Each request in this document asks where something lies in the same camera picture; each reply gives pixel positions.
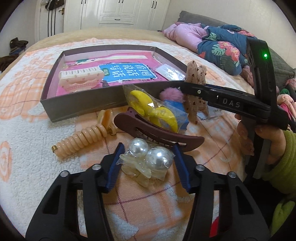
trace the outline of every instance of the white fleece blanket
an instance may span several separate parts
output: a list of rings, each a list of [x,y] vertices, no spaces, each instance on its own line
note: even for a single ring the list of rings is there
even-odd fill
[[[208,83],[243,90],[215,65],[185,48],[164,43],[88,39],[27,53],[0,81],[0,204],[22,235],[25,235],[46,191],[62,170],[70,173],[84,171],[100,162],[104,155],[113,153],[119,141],[126,146],[131,140],[128,134],[119,132],[62,162],[51,151],[57,141],[95,123],[96,114],[52,123],[39,102],[45,80],[62,51],[103,44],[156,46],[185,64],[195,60],[207,66]],[[114,113],[121,111],[124,108],[118,108]],[[242,156],[234,131],[236,125],[237,121],[229,113],[213,123],[190,123],[187,134],[204,136],[206,141],[189,154],[212,171],[226,174],[232,170],[242,176]],[[81,234],[86,235],[81,193],[78,197]],[[104,202],[116,240],[182,240],[193,197],[181,187],[175,167],[172,167],[165,182],[152,190],[143,189],[121,172],[116,187],[104,195]],[[217,216],[216,195],[213,220]]]

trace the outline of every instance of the bed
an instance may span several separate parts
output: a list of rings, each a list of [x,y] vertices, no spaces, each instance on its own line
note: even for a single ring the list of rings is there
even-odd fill
[[[190,13],[187,11],[181,11],[178,22],[183,23],[203,23],[205,25],[218,27],[222,25],[232,24],[219,21],[214,18],[209,18],[199,14]],[[276,85],[279,89],[283,89],[286,86],[288,79],[294,78],[296,69],[289,66],[273,49],[269,48],[270,55],[274,66],[274,75],[276,79]]]
[[[48,73],[63,50],[102,44],[156,46],[185,64],[195,60],[205,65],[210,84],[253,93],[242,77],[229,76],[156,31],[101,27],[58,34],[34,44],[0,75],[0,205],[23,236],[38,204],[62,170],[84,171],[113,153],[118,142],[127,146],[132,139],[117,130],[116,136],[108,136],[64,161],[51,151],[57,141],[96,123],[96,113],[52,123],[39,102]],[[125,110],[120,107],[113,113]],[[188,154],[214,172],[234,171],[243,178],[236,126],[234,114],[227,112],[210,121],[190,123],[186,134],[204,136],[205,143]],[[79,225],[81,234],[86,235],[81,197],[78,193]],[[194,195],[182,188],[173,165],[165,181],[150,189],[120,172],[115,188],[103,198],[115,240],[182,240]],[[216,194],[213,221],[218,217],[218,207]]]

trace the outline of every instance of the fingernail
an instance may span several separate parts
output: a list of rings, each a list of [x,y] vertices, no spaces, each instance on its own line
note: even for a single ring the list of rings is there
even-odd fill
[[[252,152],[254,151],[254,146],[252,144],[248,144],[247,148],[249,151],[252,151]]]
[[[248,139],[248,137],[246,136],[246,133],[244,131],[240,132],[240,136],[245,140]]]

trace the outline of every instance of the human hand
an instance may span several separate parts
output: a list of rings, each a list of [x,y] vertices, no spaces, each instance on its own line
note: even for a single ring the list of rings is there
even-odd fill
[[[235,118],[238,120],[242,119],[238,114],[235,114]],[[281,129],[270,125],[257,125],[255,127],[255,132],[261,138],[271,140],[269,156],[266,164],[277,164],[286,150],[286,138],[284,132]],[[237,125],[237,133],[239,134],[242,153],[253,156],[253,142],[248,138],[248,131],[241,121]]]

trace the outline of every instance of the clear plastic bag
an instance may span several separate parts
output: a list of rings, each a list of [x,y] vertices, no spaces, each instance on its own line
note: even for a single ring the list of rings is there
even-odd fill
[[[183,73],[168,64],[159,66],[155,71],[170,81],[185,80]]]
[[[167,102],[162,102],[135,85],[124,85],[124,94],[129,106],[153,124],[178,133],[188,114]]]
[[[171,167],[174,154],[167,148],[153,142],[135,138],[127,151],[120,155],[116,164],[122,164],[122,171],[143,187],[164,181]]]
[[[222,109],[209,106],[207,102],[205,110],[206,111],[198,110],[197,112],[197,117],[200,118],[202,121],[208,121],[223,114]]]

